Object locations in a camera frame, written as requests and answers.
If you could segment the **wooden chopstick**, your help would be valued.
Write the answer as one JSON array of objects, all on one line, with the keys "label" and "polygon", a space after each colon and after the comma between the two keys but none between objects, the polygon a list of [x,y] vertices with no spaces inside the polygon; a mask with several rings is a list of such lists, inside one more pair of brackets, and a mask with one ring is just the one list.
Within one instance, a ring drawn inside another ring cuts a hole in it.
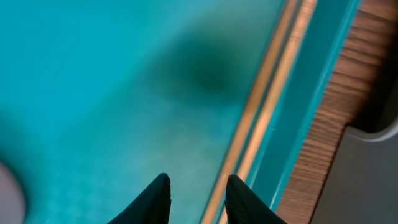
[{"label": "wooden chopstick", "polygon": [[[296,1],[297,5],[294,15],[292,16],[287,32],[285,33],[283,43],[272,68],[266,90],[262,96],[261,103],[257,109],[234,171],[231,173],[236,174],[242,180],[246,180],[251,171],[261,142],[267,128],[269,127],[278,101],[282,95],[285,83],[302,45],[307,27],[318,3],[317,0]],[[226,221],[226,210],[221,208],[220,202],[216,216],[211,223],[226,223]]]},{"label": "wooden chopstick", "polygon": [[285,33],[287,32],[290,20],[294,15],[296,5],[296,0],[286,0],[283,11],[277,18],[278,24],[274,29],[272,38],[266,48],[264,58],[262,59],[261,66],[259,67],[259,71],[253,83],[246,106],[243,110],[236,131],[231,140],[231,144],[229,145],[228,151],[226,153],[226,157],[223,161],[223,165],[221,166],[220,173],[218,174],[215,186],[213,187],[210,199],[201,218],[201,224],[211,223],[216,216],[228,175],[234,171],[236,163],[239,159],[241,150],[243,149],[257,109],[261,103],[262,96],[266,90],[266,86],[268,84],[272,68],[275,64],[275,60],[283,43]]}]

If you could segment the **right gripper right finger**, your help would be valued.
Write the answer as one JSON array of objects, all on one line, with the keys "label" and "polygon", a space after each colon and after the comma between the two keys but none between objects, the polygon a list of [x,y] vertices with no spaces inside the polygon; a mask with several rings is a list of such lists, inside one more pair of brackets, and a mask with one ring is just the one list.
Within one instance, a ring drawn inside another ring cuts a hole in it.
[{"label": "right gripper right finger", "polygon": [[237,175],[230,175],[224,201],[229,224],[286,224]]}]

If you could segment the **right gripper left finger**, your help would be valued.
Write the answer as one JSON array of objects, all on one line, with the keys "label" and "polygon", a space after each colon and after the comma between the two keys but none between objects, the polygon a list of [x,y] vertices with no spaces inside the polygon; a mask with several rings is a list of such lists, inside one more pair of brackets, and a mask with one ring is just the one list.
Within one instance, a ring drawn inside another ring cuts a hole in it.
[{"label": "right gripper left finger", "polygon": [[168,224],[171,208],[170,178],[159,174],[109,224]]}]

